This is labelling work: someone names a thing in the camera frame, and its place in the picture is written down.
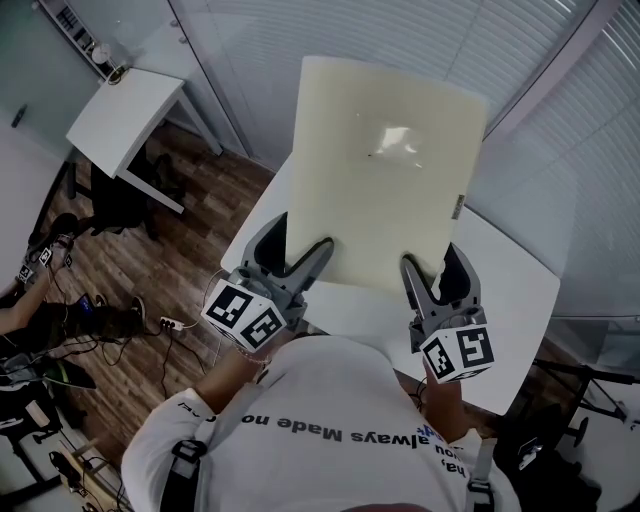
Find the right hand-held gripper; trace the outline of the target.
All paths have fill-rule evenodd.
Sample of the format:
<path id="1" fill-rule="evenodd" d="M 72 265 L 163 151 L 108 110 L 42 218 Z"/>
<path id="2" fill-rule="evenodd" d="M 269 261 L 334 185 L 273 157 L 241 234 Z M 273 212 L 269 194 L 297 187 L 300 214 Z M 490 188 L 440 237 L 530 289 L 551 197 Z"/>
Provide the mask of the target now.
<path id="1" fill-rule="evenodd" d="M 412 352 L 422 356 L 435 381 L 460 381 L 489 369 L 495 356 L 485 311 L 480 306 L 480 280 L 464 252 L 449 244 L 439 273 L 437 299 L 412 254 L 402 255 L 400 274 L 416 314 L 409 327 Z M 433 327 L 429 321 L 441 321 L 441 306 L 468 308 Z"/>

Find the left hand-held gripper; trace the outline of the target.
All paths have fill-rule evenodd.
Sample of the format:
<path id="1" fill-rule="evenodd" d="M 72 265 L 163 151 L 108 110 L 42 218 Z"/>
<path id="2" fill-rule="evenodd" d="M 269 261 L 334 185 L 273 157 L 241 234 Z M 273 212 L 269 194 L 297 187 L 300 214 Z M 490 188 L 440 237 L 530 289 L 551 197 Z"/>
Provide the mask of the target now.
<path id="1" fill-rule="evenodd" d="M 261 351 L 282 332 L 299 330 L 303 294 L 334 252 L 333 239 L 325 237 L 284 273 L 287 217 L 284 212 L 265 224 L 247 243 L 243 265 L 205 292 L 202 319 L 245 351 Z"/>

